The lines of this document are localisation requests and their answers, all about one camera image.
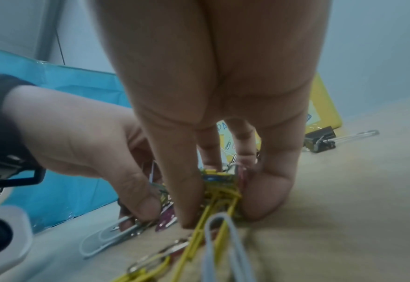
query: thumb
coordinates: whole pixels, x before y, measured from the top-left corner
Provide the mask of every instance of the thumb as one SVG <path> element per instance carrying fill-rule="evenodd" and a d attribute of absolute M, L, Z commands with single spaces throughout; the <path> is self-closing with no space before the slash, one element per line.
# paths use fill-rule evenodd
<path fill-rule="evenodd" d="M 123 205 L 139 220 L 159 217 L 160 199 L 151 193 L 149 181 L 126 143 L 96 150 L 91 160 L 94 169 L 112 185 Z"/>

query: gray wall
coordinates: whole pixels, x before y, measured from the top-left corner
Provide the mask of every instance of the gray wall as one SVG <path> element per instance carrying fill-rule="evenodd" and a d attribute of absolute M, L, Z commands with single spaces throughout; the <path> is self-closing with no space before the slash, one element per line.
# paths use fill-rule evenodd
<path fill-rule="evenodd" d="M 47 59 L 60 0 L 0 0 L 0 49 Z"/>
<path fill-rule="evenodd" d="M 58 31 L 67 65 L 113 72 L 82 0 L 67 2 Z M 410 0 L 334 1 L 318 71 L 343 119 L 410 96 Z"/>

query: human hand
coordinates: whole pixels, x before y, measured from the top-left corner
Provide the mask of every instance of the human hand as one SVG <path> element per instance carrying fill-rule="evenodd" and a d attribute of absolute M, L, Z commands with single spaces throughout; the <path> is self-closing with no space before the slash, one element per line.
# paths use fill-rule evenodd
<path fill-rule="evenodd" d="M 237 162 L 254 171 L 243 212 L 259 219 L 278 207 L 294 184 L 330 1 L 89 3 L 182 225 L 203 197 L 196 145 L 206 167 L 222 169 L 222 119 Z"/>
<path fill-rule="evenodd" d="M 149 174 L 153 155 L 131 109 L 19 86 L 7 95 L 2 112 L 43 167 L 66 175 L 102 177 L 138 219 L 159 216 L 160 198 L 141 170 L 148 163 L 145 173 Z M 120 217 L 127 215 L 129 211 L 122 208 Z M 121 229 L 131 224 L 124 222 Z"/>

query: black cable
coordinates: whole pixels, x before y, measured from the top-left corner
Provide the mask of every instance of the black cable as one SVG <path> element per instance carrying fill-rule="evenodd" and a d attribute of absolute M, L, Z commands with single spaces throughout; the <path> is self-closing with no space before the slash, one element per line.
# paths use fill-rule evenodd
<path fill-rule="evenodd" d="M 58 35 L 58 30 L 55 28 L 55 34 L 56 34 L 56 40 L 58 41 L 58 46 L 60 47 L 60 53 L 61 53 L 61 58 L 62 58 L 62 63 L 66 65 L 66 61 L 64 60 L 64 55 L 62 54 L 62 48 L 61 48 L 61 43 L 60 43 L 60 37 Z"/>

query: table surface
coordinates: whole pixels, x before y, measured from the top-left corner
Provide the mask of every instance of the table surface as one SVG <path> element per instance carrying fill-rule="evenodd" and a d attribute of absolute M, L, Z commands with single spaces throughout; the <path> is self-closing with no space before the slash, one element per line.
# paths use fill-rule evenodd
<path fill-rule="evenodd" d="M 239 228 L 258 281 L 410 281 L 410 99 L 345 122 L 338 134 L 372 129 L 380 135 L 303 153 L 288 202 Z M 84 260 L 81 239 L 118 210 L 110 204 L 38 234 L 27 259 L 0 282 L 108 282 L 190 233 L 179 225 L 148 230 Z M 199 262 L 182 281 L 200 281 Z M 220 266 L 220 281 L 229 281 L 227 260 Z"/>

